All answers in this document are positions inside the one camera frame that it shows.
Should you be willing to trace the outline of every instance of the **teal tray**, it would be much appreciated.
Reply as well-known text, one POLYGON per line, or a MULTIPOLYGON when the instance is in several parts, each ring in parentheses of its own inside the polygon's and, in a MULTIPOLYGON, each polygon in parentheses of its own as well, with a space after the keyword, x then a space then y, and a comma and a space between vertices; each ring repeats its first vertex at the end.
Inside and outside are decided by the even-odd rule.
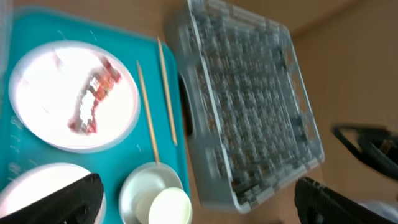
POLYGON ((130 71, 143 102, 136 68, 136 60, 140 61, 146 81, 160 161, 177 172, 184 191, 189 195, 177 66, 170 49, 164 45, 177 147, 171 138, 159 50, 155 39, 32 6, 18 9, 14 13, 9 62, 3 77, 5 85, 2 88, 4 98, 0 120, 0 190, 34 167, 53 162, 69 162, 101 176, 107 203, 104 223, 121 223, 118 198, 124 180, 136 167, 154 161, 143 106, 136 127, 123 142, 111 149, 91 154, 77 154, 54 148, 32 134, 18 120, 11 108, 8 95, 12 69, 18 60, 33 48, 65 39, 96 45, 117 57, 130 71))

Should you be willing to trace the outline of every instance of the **paper plate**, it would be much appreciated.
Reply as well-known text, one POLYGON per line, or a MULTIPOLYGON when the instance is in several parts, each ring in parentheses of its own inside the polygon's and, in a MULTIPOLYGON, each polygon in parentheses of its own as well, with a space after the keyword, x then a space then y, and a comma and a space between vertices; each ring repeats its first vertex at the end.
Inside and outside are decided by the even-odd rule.
MULTIPOLYGON (((12 181, 0 194, 0 218, 12 214, 40 199, 80 180, 90 174, 75 164, 54 163, 36 167, 12 181)), ((95 224, 102 223, 105 217, 106 199, 95 224)))
POLYGON ((51 42, 28 52, 12 71, 9 96, 28 129, 72 152, 100 151, 121 142, 140 112, 139 92, 127 68, 109 52, 78 41, 51 42), (95 109, 96 133, 76 133, 68 123, 88 75, 103 67, 100 58, 106 58, 121 79, 95 109))

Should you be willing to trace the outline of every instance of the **tray handle hole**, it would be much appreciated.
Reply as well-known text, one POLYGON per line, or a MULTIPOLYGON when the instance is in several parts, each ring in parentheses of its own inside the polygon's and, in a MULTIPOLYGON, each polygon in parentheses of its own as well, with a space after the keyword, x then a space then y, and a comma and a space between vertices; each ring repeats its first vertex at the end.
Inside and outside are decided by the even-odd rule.
POLYGON ((185 134, 187 136, 191 136, 193 134, 192 112, 188 100, 187 87, 185 86, 181 75, 178 76, 178 87, 180 88, 180 100, 182 104, 182 114, 184 117, 185 134))

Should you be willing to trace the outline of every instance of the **chopstick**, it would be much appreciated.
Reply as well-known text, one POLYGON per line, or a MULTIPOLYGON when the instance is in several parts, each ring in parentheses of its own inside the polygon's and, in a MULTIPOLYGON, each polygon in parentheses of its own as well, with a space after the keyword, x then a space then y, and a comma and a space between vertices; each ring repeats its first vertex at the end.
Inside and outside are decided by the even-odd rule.
POLYGON ((157 150, 157 145, 156 145, 156 137, 155 137, 154 125, 152 123, 152 116, 150 115, 150 108, 149 108, 149 103, 148 103, 147 90, 145 89, 144 77, 142 76, 142 69, 141 69, 141 66, 140 66, 138 60, 137 60, 137 71, 138 71, 138 76, 139 76, 139 82, 141 84, 142 97, 144 99, 145 112, 146 112, 146 115, 147 115, 148 127, 149 127, 149 132, 150 132, 150 140, 152 141, 152 148, 154 150, 155 161, 156 162, 160 162, 159 152, 157 150))
POLYGON ((157 43, 159 45, 159 57, 160 57, 160 64, 162 66, 163 86, 164 86, 164 93, 166 95, 167 112, 169 113, 169 121, 170 121, 170 128, 171 128, 171 132, 172 132, 172 139, 174 142, 174 146, 177 146, 177 135, 175 133, 172 102, 170 100, 169 81, 167 80, 167 72, 166 72, 166 65, 164 62, 162 43, 160 42, 159 38, 157 38, 157 43))

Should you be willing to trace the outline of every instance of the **white bowl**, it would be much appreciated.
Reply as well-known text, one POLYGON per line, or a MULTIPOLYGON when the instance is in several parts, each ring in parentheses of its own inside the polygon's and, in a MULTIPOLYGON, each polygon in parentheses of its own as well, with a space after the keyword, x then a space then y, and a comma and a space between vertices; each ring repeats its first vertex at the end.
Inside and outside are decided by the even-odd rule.
POLYGON ((182 189, 178 174, 168 165, 149 162, 124 181, 119 196, 120 217, 125 224, 146 224, 153 200, 164 189, 182 189))
MULTIPOLYGON (((31 169, 13 180, 0 194, 0 218, 12 214, 90 174, 75 164, 54 163, 31 169)), ((106 199, 103 195, 95 224, 103 222, 106 199)))

